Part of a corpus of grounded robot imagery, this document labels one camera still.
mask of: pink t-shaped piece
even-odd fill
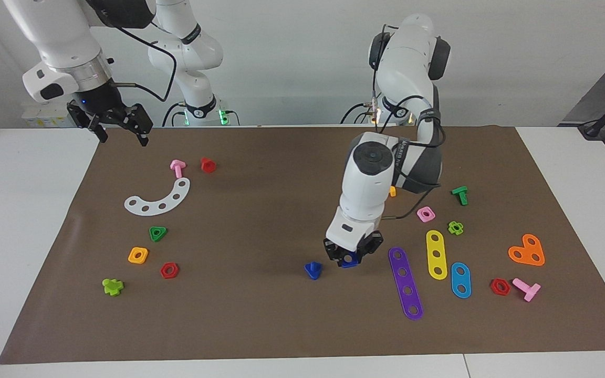
[[[533,286],[529,286],[523,280],[520,280],[519,278],[513,279],[513,285],[515,285],[519,290],[522,290],[524,292],[524,300],[527,302],[531,302],[531,299],[540,290],[539,284],[534,284]]]
[[[185,163],[181,160],[172,160],[172,163],[170,164],[170,169],[174,170],[174,174],[177,176],[177,179],[180,179],[181,177],[183,177],[183,175],[181,174],[181,169],[185,168]]]
[[[417,210],[417,216],[422,220],[422,222],[426,223],[428,221],[432,221],[435,218],[435,213],[431,210],[429,206],[425,206]]]

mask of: red hexagonal nut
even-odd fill
[[[160,268],[160,274],[163,278],[174,278],[179,273],[179,266],[175,262],[166,262],[162,268]]]
[[[502,278],[494,278],[492,284],[489,285],[492,288],[494,294],[508,295],[510,293],[510,285],[507,280]]]
[[[200,160],[200,168],[204,170],[205,173],[210,174],[216,170],[216,163],[208,157],[204,157]]]

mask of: white table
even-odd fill
[[[575,129],[518,131],[605,280],[605,146]],[[0,130],[0,353],[96,146],[84,130]],[[173,375],[597,378],[605,376],[605,352],[0,366],[0,376],[30,378]]]

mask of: white curved piece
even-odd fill
[[[181,177],[174,182],[172,191],[165,198],[149,202],[141,199],[140,196],[132,196],[125,200],[125,208],[134,215],[142,217],[152,217],[153,215],[164,214],[175,208],[183,201],[190,190],[190,180]]]

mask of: purple bar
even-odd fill
[[[410,320],[422,318],[424,314],[422,302],[420,301],[420,295],[417,293],[415,278],[410,271],[410,264],[408,264],[408,256],[405,255],[405,251],[400,247],[389,249],[389,263],[391,263],[398,295],[401,297],[403,313]]]

